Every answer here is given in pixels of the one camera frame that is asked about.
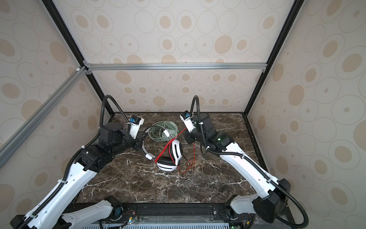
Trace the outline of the mint green headphones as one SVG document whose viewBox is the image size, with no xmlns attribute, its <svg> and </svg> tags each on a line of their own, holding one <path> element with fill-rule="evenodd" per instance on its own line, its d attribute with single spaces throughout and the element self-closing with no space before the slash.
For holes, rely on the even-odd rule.
<svg viewBox="0 0 366 229">
<path fill-rule="evenodd" d="M 172 121 L 160 121 L 145 129 L 151 140 L 168 142 L 179 133 L 178 126 Z"/>
</svg>

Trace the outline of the white black headphones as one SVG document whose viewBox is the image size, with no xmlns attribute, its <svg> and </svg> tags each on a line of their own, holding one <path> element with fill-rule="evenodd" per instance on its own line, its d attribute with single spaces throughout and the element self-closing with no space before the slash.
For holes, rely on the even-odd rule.
<svg viewBox="0 0 366 229">
<path fill-rule="evenodd" d="M 156 163 L 157 167 L 164 172 L 172 172 L 179 167 L 179 162 L 183 158 L 183 148 L 179 140 L 174 137 L 164 147 L 162 152 L 155 157 L 153 154 L 148 153 L 144 146 L 142 146 L 142 151 L 145 153 L 145 157 L 148 160 L 152 160 Z"/>
</svg>

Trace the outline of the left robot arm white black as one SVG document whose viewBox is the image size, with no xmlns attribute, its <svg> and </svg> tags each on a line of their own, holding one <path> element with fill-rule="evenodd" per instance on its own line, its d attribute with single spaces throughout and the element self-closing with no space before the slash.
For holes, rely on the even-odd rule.
<svg viewBox="0 0 366 229">
<path fill-rule="evenodd" d="M 102 100 L 99 130 L 96 136 L 82 146 L 68 162 L 63 178 L 49 194 L 25 215 L 15 216 L 10 225 L 14 229 L 72 229 L 82 228 L 92 222 L 109 217 L 118 209 L 107 200 L 74 213 L 64 211 L 83 187 L 92 180 L 116 155 L 129 150 L 140 150 L 145 132 L 140 131 L 144 119 L 131 116 L 126 124 L 104 123 L 107 100 L 110 99 L 118 109 L 120 106 L 111 95 Z"/>
</svg>

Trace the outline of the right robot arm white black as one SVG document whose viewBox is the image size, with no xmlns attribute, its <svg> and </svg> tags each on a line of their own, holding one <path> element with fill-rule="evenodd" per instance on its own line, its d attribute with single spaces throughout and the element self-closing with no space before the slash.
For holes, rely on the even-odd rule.
<svg viewBox="0 0 366 229">
<path fill-rule="evenodd" d="M 309 217 L 303 206 L 290 194 L 291 184 L 285 179 L 279 180 L 260 167 L 226 132 L 218 132 L 208 114 L 200 111 L 199 97 L 195 95 L 191 109 L 181 114 L 187 131 L 188 144 L 199 142 L 204 153 L 211 153 L 226 161 L 238 171 L 254 188 L 255 194 L 235 196 L 229 202 L 229 208 L 237 215 L 256 214 L 267 223 L 279 220 L 282 223 L 304 229 L 309 224 Z M 280 217 L 280 213 L 291 201 L 303 216 L 303 222 L 291 223 Z"/>
</svg>

